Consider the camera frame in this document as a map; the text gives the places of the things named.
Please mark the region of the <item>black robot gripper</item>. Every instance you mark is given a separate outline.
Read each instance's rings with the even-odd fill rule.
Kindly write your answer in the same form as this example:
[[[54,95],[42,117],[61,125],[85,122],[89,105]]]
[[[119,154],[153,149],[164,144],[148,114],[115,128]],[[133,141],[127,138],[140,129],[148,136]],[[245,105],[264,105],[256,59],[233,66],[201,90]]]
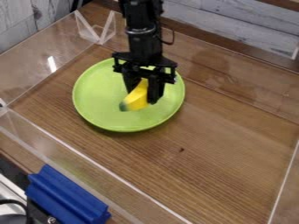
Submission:
[[[156,104],[164,95],[164,83],[175,83],[177,63],[163,56],[161,30],[125,28],[128,51],[113,52],[113,71],[123,74],[128,93],[148,79],[147,102]]]

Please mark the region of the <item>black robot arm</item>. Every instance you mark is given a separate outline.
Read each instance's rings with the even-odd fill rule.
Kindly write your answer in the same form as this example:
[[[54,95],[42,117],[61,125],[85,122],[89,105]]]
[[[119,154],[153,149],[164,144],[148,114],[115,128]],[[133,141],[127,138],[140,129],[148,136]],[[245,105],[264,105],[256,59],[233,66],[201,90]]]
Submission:
[[[164,85],[173,84],[177,63],[164,57],[160,16],[163,0],[117,0],[125,19],[128,52],[113,52],[113,71],[121,73],[128,93],[147,79],[147,102],[156,104],[164,95]]]

